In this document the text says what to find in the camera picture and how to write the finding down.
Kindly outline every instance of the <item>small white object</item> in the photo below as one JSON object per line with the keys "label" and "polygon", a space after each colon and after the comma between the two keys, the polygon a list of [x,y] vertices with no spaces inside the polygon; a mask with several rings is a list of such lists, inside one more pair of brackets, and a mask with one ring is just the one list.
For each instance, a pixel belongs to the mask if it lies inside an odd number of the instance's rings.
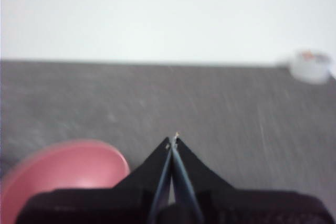
{"label": "small white object", "polygon": [[323,54],[302,52],[292,58],[289,71],[300,81],[311,84],[326,83],[330,77],[332,60]]}

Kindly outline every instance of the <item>gray floor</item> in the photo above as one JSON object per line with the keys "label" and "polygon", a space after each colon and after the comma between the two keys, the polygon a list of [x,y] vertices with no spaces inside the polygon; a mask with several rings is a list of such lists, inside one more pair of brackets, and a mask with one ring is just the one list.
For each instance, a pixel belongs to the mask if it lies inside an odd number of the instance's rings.
{"label": "gray floor", "polygon": [[180,131],[240,188],[320,197],[336,214],[336,82],[286,69],[2,62],[2,174],[70,138],[98,138],[137,167]]}

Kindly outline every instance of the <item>red bowl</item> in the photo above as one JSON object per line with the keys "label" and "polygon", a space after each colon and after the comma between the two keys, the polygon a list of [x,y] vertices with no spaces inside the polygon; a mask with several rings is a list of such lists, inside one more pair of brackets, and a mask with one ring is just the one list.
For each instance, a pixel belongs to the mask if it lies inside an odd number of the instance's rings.
{"label": "red bowl", "polygon": [[23,160],[4,177],[1,223],[14,224],[34,194],[56,188],[111,188],[129,175],[123,155],[97,140],[55,144]]}

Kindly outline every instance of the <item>black device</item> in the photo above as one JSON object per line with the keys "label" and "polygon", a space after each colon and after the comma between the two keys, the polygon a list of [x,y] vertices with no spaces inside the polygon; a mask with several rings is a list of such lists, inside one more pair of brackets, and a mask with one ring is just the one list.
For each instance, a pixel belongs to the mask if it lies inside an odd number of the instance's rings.
{"label": "black device", "polygon": [[[175,203],[168,205],[173,181]],[[166,138],[111,189],[60,189],[33,196],[17,224],[332,224],[315,197],[234,188],[179,139]]]}

